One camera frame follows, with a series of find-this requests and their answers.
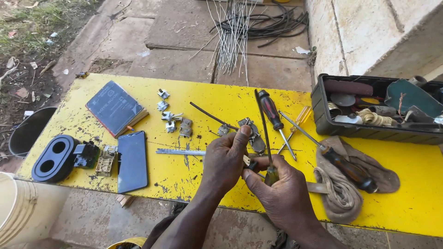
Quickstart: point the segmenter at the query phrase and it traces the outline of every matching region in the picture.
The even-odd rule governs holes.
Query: concrete wall
[[[410,78],[443,64],[442,0],[307,0],[316,75]]]

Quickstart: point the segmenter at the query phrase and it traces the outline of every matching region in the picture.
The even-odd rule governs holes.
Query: black screwdriver handle
[[[348,162],[331,147],[326,147],[322,155],[335,167],[337,167],[359,189],[370,194],[378,190],[377,183],[364,170]]]
[[[274,130],[278,131],[283,129],[283,123],[280,121],[280,117],[277,112],[276,105],[274,101],[272,101],[268,92],[265,90],[260,90],[258,92],[258,97],[260,98],[261,106],[263,107],[264,113],[268,116],[269,121],[274,126]]]

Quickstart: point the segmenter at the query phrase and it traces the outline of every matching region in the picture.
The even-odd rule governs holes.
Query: yellow table
[[[146,118],[134,126],[136,131],[144,130],[147,136],[147,156],[149,185],[129,194],[149,198],[185,201],[194,196],[202,178],[202,157],[156,154],[157,148],[205,150],[206,145],[217,138],[220,123],[192,107],[189,102],[201,106],[209,113],[237,125],[237,121],[250,117],[262,132],[262,125],[253,88],[226,86],[195,82],[181,82],[151,78],[135,78],[106,74],[91,74],[86,79],[75,80],[65,99],[60,103],[41,136],[16,174],[16,178],[32,180],[31,168],[47,143],[58,134],[71,135],[79,140],[93,140],[99,136],[100,145],[117,145],[117,140],[86,109],[85,103],[109,80],[114,80],[129,92],[150,112]],[[165,122],[157,110],[156,103],[161,98],[159,88],[166,89],[171,96],[167,111],[184,112],[193,120],[192,137],[179,136],[178,132],[166,133]],[[269,89],[276,106],[296,119],[303,106],[311,105],[309,93]],[[290,124],[285,123],[284,133],[289,134]],[[315,124],[310,119],[302,125],[314,138],[324,137],[315,132]],[[283,140],[268,123],[270,144],[276,152]],[[346,142],[378,160],[386,168],[394,170],[400,177],[401,187],[393,194],[367,194],[363,191],[363,208],[351,226],[378,230],[390,230],[443,237],[439,229],[443,223],[443,157],[438,146],[387,142],[368,139],[344,138]],[[298,162],[291,159],[288,150],[283,155],[289,163],[303,171],[306,180],[315,181],[313,169],[315,144],[297,133],[290,141],[297,150]],[[59,185],[105,192],[117,192],[117,169],[111,177],[95,177],[94,169],[74,169]],[[328,221],[319,194],[310,194],[315,214],[321,221]],[[222,199],[221,207],[264,212],[258,199],[254,197],[243,180]]]

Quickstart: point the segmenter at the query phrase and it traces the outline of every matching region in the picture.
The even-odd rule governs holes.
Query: hand
[[[240,178],[243,155],[251,127],[243,125],[237,133],[229,133],[212,141],[206,148],[201,188],[223,197]]]
[[[254,160],[258,162],[258,170],[266,170],[269,166],[268,157]],[[304,174],[279,155],[272,155],[272,162],[280,180],[271,187],[252,170],[244,169],[242,172],[242,178],[260,200],[271,221],[297,242],[306,239],[310,233],[324,230],[312,208]]]

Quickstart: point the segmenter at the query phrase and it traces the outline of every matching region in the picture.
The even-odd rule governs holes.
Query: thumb
[[[271,190],[271,187],[261,181],[261,177],[250,169],[244,169],[241,177],[245,180],[248,189],[258,198],[262,199]]]
[[[246,146],[248,145],[250,134],[251,134],[251,127],[249,125],[241,126],[237,134],[235,134],[231,150],[243,154]]]

